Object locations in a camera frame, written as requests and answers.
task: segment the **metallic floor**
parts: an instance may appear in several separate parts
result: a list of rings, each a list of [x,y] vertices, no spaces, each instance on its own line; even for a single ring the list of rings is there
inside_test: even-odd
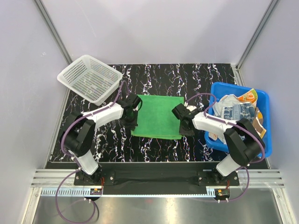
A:
[[[231,198],[241,193],[231,190]],[[59,197],[61,210],[78,197]],[[243,198],[231,203],[215,203],[210,198],[108,198],[96,201],[97,213],[91,224],[281,224],[282,220],[270,189],[249,189]],[[93,207],[79,202],[63,215],[74,222],[88,219]],[[54,197],[42,196],[34,224],[64,224],[57,214]]]

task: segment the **pile of laundry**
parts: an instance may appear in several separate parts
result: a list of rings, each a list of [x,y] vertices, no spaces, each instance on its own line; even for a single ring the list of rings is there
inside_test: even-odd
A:
[[[213,106],[214,116],[238,121],[242,118],[248,119],[261,138],[266,133],[266,129],[263,127],[263,115],[256,106],[257,92],[254,89],[249,90],[242,96],[225,95],[219,102]],[[209,137],[213,140],[217,140],[217,135],[209,133]]]

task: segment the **white laundry basket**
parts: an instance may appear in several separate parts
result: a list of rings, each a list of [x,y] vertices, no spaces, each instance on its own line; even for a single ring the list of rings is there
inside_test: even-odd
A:
[[[57,80],[89,102],[101,105],[118,87],[122,74],[89,55],[67,66]]]

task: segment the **black marble table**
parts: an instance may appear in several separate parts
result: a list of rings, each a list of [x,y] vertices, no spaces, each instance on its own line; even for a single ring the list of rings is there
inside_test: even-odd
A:
[[[186,99],[199,92],[210,92],[214,82],[234,84],[230,64],[127,64],[111,65],[123,74],[129,88],[136,94],[182,96]],[[114,92],[103,104],[113,101]],[[193,101],[207,107],[209,97]],[[70,92],[61,126],[72,111],[88,112],[99,108]],[[98,162],[160,162],[160,161],[220,161],[226,153],[206,146],[204,132],[180,140],[163,140],[131,136],[120,122],[113,121],[99,128],[91,148]],[[71,162],[56,142],[51,162]]]

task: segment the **black marble surface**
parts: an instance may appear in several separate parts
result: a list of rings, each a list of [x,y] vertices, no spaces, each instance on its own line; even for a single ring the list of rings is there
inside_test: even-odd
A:
[[[234,84],[230,64],[128,64],[111,65],[123,74],[129,88],[136,94],[182,96],[186,99],[196,93],[210,92],[213,82]],[[103,104],[113,101],[114,92]],[[207,107],[208,98],[197,98],[193,105]],[[72,111],[87,112],[99,108],[70,92],[62,126]],[[162,140],[131,136],[120,122],[113,121],[98,129],[91,148],[99,162],[152,162],[152,161],[220,161],[226,154],[206,146],[204,132],[180,140]],[[52,162],[71,162],[56,142]]]

